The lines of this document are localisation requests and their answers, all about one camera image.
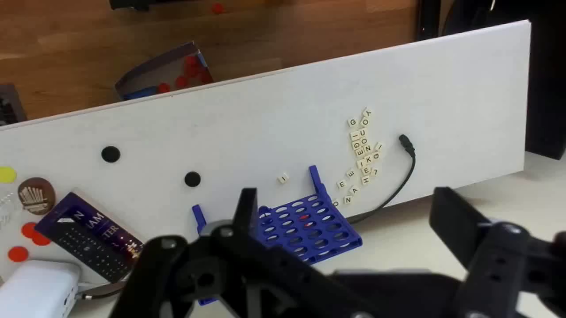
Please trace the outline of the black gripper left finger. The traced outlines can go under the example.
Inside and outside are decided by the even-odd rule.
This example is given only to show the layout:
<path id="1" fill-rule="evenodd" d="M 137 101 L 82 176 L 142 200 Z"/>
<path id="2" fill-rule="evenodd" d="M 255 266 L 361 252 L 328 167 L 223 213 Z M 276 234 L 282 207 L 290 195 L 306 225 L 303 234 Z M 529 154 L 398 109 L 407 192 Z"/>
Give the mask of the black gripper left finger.
<path id="1" fill-rule="evenodd" d="M 190 318 L 193 305 L 218 299 L 236 318 L 377 318 L 351 289 L 282 248 L 250 236 L 257 192 L 241 193 L 232 223 L 188 243 L 151 239 L 110 318 Z"/>

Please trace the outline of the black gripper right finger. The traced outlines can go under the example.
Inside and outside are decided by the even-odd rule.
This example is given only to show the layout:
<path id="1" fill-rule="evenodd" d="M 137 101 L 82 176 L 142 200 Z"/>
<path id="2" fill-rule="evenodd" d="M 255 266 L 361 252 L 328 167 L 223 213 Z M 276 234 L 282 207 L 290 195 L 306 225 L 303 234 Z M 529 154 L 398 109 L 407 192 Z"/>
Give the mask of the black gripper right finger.
<path id="1" fill-rule="evenodd" d="M 467 271 L 457 291 L 455 318 L 524 318 L 522 292 L 566 318 L 566 239 L 533 238 L 510 222 L 490 222 L 451 188 L 437 188 L 430 227 Z"/>

